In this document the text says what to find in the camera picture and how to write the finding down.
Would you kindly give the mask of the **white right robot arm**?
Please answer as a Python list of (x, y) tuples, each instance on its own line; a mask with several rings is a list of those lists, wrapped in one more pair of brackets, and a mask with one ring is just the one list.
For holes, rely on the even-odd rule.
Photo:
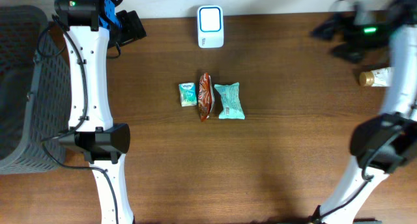
[(388, 46), (393, 76), (378, 116), (353, 131), (347, 169), (309, 223), (355, 223), (373, 190), (416, 157), (416, 0), (392, 0), (385, 11), (383, 21), (362, 21), (367, 13), (357, 3), (352, 16), (336, 12), (310, 33), (321, 40), (341, 33), (345, 51), (333, 52), (345, 60), (354, 51)]

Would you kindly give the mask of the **small teal tissue pack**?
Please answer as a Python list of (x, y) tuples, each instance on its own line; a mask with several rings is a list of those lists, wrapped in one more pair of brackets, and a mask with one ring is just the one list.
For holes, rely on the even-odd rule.
[(197, 105), (195, 83), (179, 84), (180, 104), (182, 107)]

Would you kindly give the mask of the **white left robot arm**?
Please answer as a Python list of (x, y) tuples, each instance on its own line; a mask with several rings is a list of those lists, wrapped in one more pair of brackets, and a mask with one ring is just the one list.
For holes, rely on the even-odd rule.
[(123, 0), (55, 0), (70, 61), (71, 110), (60, 144), (83, 154), (98, 190), (102, 223), (133, 224), (124, 164), (130, 128), (115, 123), (108, 100), (108, 49), (146, 37), (136, 11), (115, 9)]

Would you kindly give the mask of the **teal snack packet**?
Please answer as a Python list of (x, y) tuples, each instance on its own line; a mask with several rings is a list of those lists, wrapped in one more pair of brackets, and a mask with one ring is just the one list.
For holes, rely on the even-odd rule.
[(215, 84), (214, 88), (220, 94), (223, 110), (219, 114), (219, 119), (239, 119), (244, 120), (245, 114), (240, 104), (239, 90), (240, 83), (231, 85)]

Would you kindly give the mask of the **white tube with gold cap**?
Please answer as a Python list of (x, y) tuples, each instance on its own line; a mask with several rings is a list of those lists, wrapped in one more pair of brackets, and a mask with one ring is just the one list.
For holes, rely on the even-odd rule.
[(362, 72), (359, 76), (359, 84), (363, 87), (390, 87), (393, 73), (392, 67)]

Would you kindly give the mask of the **red snack packet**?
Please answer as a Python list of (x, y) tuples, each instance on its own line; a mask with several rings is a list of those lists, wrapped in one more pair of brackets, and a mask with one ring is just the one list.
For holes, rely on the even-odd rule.
[(200, 120), (204, 122), (211, 114), (215, 102), (211, 77), (208, 73), (204, 73), (200, 77), (197, 97)]

